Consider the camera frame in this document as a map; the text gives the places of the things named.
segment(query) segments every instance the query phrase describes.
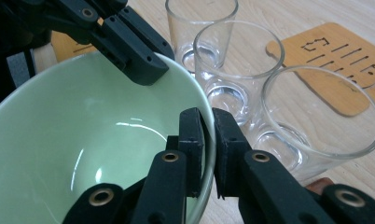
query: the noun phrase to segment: mint green bowl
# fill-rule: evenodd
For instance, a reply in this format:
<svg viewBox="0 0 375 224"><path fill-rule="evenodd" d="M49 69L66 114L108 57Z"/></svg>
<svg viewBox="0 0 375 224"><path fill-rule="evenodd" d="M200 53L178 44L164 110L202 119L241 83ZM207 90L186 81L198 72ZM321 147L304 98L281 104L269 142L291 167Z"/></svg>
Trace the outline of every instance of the mint green bowl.
<svg viewBox="0 0 375 224"><path fill-rule="evenodd" d="M95 52L51 67L0 104L0 223L62 223L87 188L132 185L191 107L211 135L201 196L187 199L187 222L200 220L213 179L214 118L194 78L160 57L170 70L150 87Z"/></svg>

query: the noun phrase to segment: black plastic part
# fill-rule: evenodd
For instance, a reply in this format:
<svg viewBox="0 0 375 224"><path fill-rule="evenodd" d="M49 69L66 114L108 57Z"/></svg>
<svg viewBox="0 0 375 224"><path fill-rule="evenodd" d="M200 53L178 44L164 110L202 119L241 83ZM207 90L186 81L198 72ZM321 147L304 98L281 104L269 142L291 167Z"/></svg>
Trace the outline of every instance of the black plastic part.
<svg viewBox="0 0 375 224"><path fill-rule="evenodd" d="M153 51L174 59L174 52L168 42L157 33L131 7L123 8L118 17Z"/></svg>
<svg viewBox="0 0 375 224"><path fill-rule="evenodd" d="M179 136L169 135L167 136L167 144L165 145L166 150L175 150L178 148Z"/></svg>
<svg viewBox="0 0 375 224"><path fill-rule="evenodd" d="M248 151L240 165L267 223L335 223L270 153Z"/></svg>
<svg viewBox="0 0 375 224"><path fill-rule="evenodd" d="M180 114L178 150L187 156L187 196L193 198L201 193L203 132L198 108L190 108Z"/></svg>
<svg viewBox="0 0 375 224"><path fill-rule="evenodd" d="M92 44L133 82L152 85L168 71L167 64L118 17L105 19L102 31L105 37L93 33Z"/></svg>
<svg viewBox="0 0 375 224"><path fill-rule="evenodd" d="M98 21L97 11L84 0L54 1L63 12L83 28L91 28Z"/></svg>
<svg viewBox="0 0 375 224"><path fill-rule="evenodd" d="M242 181L239 161L251 150L234 117L213 108L216 131L215 181L218 197L238 197Z"/></svg>
<svg viewBox="0 0 375 224"><path fill-rule="evenodd" d="M127 1L16 2L19 5L16 6L12 1L0 1L0 8L29 31L29 34L39 34L50 29L70 35L79 44L91 43L130 80L139 85L152 85L168 71L167 64L153 51L170 58L174 56L168 43L134 13L132 8L127 7L126 10L131 13L125 16L124 9L120 10L120 13L105 15L114 12L115 9L111 7L121 8ZM97 22L99 13L95 8L104 14L103 24Z"/></svg>
<svg viewBox="0 0 375 224"><path fill-rule="evenodd" d="M131 222L133 211L138 203L138 199L141 194L142 188L144 187L145 181L146 178L143 178L124 190L122 199L123 202L118 210L119 216L121 217L120 220L122 220L122 222L119 222L118 224L127 224Z"/></svg>
<svg viewBox="0 0 375 224"><path fill-rule="evenodd" d="M244 224L266 224L266 216L250 190L242 192L238 208Z"/></svg>
<svg viewBox="0 0 375 224"><path fill-rule="evenodd" d="M165 150L153 160L135 207L132 224L185 223L187 158Z"/></svg>
<svg viewBox="0 0 375 224"><path fill-rule="evenodd" d="M122 223L123 189L114 184L99 184L87 189L67 213L63 224Z"/></svg>
<svg viewBox="0 0 375 224"><path fill-rule="evenodd" d="M337 223L375 224L375 200L358 189L342 184L328 186L320 204Z"/></svg>

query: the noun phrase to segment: glass cup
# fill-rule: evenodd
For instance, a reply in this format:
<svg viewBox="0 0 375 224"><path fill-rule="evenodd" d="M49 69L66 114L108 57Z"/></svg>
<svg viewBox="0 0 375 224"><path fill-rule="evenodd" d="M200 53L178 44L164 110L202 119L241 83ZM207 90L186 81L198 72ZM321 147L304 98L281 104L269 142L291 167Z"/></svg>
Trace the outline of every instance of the glass cup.
<svg viewBox="0 0 375 224"><path fill-rule="evenodd" d="M270 43L277 44L279 57L267 52ZM241 127L249 124L266 78L283 63L280 40L254 23L219 21L200 31L193 47L195 78L210 105L230 112Z"/></svg>
<svg viewBox="0 0 375 224"><path fill-rule="evenodd" d="M319 175L375 149L375 103L347 77L293 66L263 86L261 117L245 133L298 180Z"/></svg>
<svg viewBox="0 0 375 224"><path fill-rule="evenodd" d="M237 0L167 0L165 3L175 61L194 75L193 40L205 26L234 20Z"/></svg>

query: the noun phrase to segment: wooden coaster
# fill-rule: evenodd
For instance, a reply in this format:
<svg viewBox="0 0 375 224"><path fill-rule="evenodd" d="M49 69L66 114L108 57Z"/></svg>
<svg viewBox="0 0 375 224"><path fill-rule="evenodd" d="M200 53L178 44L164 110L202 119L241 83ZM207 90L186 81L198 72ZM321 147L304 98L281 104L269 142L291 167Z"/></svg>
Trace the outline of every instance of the wooden coaster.
<svg viewBox="0 0 375 224"><path fill-rule="evenodd" d="M375 101L375 46L365 39L337 23L330 22L291 36L282 43L285 48L284 66L309 64L338 72L358 84ZM268 45L268 52L273 55L280 54L275 43ZM314 80L310 75L300 77L343 115L353 116L368 107L368 102L346 107L344 102L334 100L328 93L330 89L333 90L332 94L349 97L350 102L357 102L356 97L363 98L357 96L351 88L345 88L343 84L332 83L326 78Z"/></svg>
<svg viewBox="0 0 375 224"><path fill-rule="evenodd" d="M327 187L327 186L330 186L330 185L334 185L335 183L328 177L323 177L323 178L320 178L314 182L312 182L311 184L309 184L308 186L306 186L306 189L318 194L318 195L322 195L322 192L324 191L324 189Z"/></svg>
<svg viewBox="0 0 375 224"><path fill-rule="evenodd" d="M51 34L51 45L53 46L57 62L59 63L66 59L96 50L91 44L80 45L68 35L54 31Z"/></svg>

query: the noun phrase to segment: metal screw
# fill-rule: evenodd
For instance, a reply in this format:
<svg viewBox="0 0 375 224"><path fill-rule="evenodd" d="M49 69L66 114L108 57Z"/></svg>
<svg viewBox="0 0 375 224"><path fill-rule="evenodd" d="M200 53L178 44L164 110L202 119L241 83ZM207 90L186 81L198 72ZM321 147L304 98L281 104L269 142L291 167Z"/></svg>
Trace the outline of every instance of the metal screw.
<svg viewBox="0 0 375 224"><path fill-rule="evenodd" d="M267 162L267 161L270 161L270 157L268 157L266 154L263 154L263 153L254 153L252 155L252 159L254 159L255 161L260 161L260 162Z"/></svg>
<svg viewBox="0 0 375 224"><path fill-rule="evenodd" d="M359 195L346 189L336 190L335 195L341 202L346 203L352 207L363 207L366 204L365 200L363 200Z"/></svg>
<svg viewBox="0 0 375 224"><path fill-rule="evenodd" d="M178 155L174 153L166 153L162 156L162 158L164 161L169 161L169 162L177 161L179 159Z"/></svg>

